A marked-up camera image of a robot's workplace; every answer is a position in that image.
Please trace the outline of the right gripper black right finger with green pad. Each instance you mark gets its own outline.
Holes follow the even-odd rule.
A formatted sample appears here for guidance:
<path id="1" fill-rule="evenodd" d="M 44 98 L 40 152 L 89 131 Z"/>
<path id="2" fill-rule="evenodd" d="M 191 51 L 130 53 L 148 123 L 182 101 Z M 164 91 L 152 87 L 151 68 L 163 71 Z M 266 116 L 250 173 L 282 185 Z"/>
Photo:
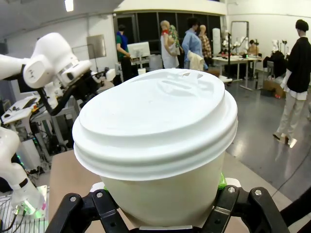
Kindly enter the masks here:
<path id="1" fill-rule="evenodd" d="M 255 187 L 247 192 L 237 179 L 222 175 L 206 232 L 225 232 L 231 217 L 239 217 L 250 233 L 289 232 L 267 189 Z"/>

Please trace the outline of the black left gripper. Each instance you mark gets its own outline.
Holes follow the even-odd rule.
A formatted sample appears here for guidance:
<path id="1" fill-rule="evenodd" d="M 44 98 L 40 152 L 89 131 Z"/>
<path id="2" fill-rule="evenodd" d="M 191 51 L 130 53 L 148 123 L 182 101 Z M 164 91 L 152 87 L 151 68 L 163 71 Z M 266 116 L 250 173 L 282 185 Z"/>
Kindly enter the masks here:
<path id="1" fill-rule="evenodd" d="M 103 86 L 105 72 L 88 71 L 73 85 L 72 95 L 76 100 L 90 100 L 97 95 L 97 90 Z"/>

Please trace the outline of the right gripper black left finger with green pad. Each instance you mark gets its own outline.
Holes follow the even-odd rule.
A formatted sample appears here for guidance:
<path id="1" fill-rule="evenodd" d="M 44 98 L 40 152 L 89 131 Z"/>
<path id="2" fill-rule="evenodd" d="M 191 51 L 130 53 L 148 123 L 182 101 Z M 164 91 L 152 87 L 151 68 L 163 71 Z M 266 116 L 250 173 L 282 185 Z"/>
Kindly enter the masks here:
<path id="1" fill-rule="evenodd" d="M 118 207 L 104 189 L 89 192 L 85 197 L 68 193 L 63 197 L 46 232 L 85 233 L 93 221 L 99 221 L 102 225 L 100 232 L 129 233 Z"/>

